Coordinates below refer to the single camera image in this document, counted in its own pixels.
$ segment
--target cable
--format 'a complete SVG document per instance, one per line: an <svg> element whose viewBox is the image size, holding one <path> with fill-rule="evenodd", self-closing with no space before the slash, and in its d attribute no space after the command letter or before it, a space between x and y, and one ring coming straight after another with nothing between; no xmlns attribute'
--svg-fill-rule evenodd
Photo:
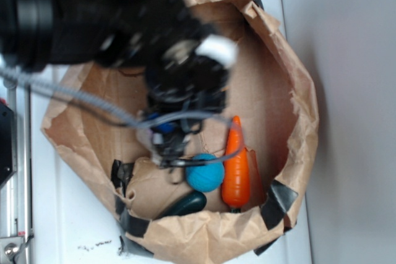
<svg viewBox="0 0 396 264"><path fill-rule="evenodd" d="M17 264L17 257L19 257L19 255L29 246L30 240L34 237L34 234L29 235L26 242L20 245L18 252L16 252L15 255L12 257L13 264Z"/></svg>
<svg viewBox="0 0 396 264"><path fill-rule="evenodd" d="M206 120L212 118L218 122L222 122L226 124L231 129L236 129L238 133L242 134L242 130L238 126L234 125L232 121L230 121L229 119L225 119L222 116L207 111L177 111L174 113L164 114L162 116L156 117L155 119L138 121L125 110L95 95L89 94L81 90L75 90L73 88L69 88L66 86L57 85L55 83L45 81L39 79L38 77L34 77L31 74L18 71L17 69L11 69L9 67L0 67L0 76L8 80L15 81L24 87L31 86L33 91L41 95L43 94L43 90L51 90L56 93L61 93L63 95L71 96L81 102L87 103L98 109L101 109L102 111L114 115L118 119L122 120L125 126L133 127L136 129L149 129L167 122L173 122L181 119ZM230 158L235 157L243 148L244 148L243 143L240 143L239 148L235 152L230 153L229 155L225 155L212 160L192 161L192 160L177 159L171 161L170 164L174 167L183 167L183 166L200 166L205 164L224 162Z"/></svg>

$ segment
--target white wall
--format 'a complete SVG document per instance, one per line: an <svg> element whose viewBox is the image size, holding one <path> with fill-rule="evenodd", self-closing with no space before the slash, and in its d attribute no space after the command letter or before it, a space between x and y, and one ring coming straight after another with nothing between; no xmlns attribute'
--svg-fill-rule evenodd
<svg viewBox="0 0 396 264"><path fill-rule="evenodd" d="M315 264L396 263L396 0L283 0L317 87Z"/></svg>

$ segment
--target blue part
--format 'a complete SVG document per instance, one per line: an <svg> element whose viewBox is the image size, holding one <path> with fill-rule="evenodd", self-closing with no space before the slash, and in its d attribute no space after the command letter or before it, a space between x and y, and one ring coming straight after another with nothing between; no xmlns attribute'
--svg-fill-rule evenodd
<svg viewBox="0 0 396 264"><path fill-rule="evenodd" d="M147 119L148 120L152 120L152 119L155 119L156 117L159 117L159 116L160 116L160 114L158 114L158 113L152 113L152 114L148 115ZM165 134L174 131L174 127L173 127L173 125L171 123L164 123L164 124L155 126L155 128L158 129L159 131L161 131L162 133L165 133Z"/></svg>
<svg viewBox="0 0 396 264"><path fill-rule="evenodd" d="M193 160L213 160L216 157L211 154L199 154ZM224 180L224 165L221 162L192 166L186 168L187 183L199 192L210 192L222 184Z"/></svg>

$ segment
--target dark green object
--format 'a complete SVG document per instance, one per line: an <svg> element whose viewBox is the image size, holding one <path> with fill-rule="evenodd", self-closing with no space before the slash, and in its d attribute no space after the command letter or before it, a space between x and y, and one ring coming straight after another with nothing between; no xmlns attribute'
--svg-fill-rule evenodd
<svg viewBox="0 0 396 264"><path fill-rule="evenodd" d="M191 213L197 213L205 208L206 203L207 199L203 193L193 191L178 200L175 204L172 204L160 214L157 219L163 218L164 216L185 216Z"/></svg>

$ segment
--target toy carrot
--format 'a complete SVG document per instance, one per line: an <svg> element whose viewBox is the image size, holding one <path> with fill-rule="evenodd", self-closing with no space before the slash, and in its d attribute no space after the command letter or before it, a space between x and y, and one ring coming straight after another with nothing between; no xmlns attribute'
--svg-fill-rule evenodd
<svg viewBox="0 0 396 264"><path fill-rule="evenodd" d="M241 127L238 116L233 118L233 124ZM241 130L230 129L226 147L226 155L235 152L240 143L244 144ZM245 147L235 157L224 162L225 177L222 185L223 200L231 208L231 212L241 211L250 198L249 163Z"/></svg>

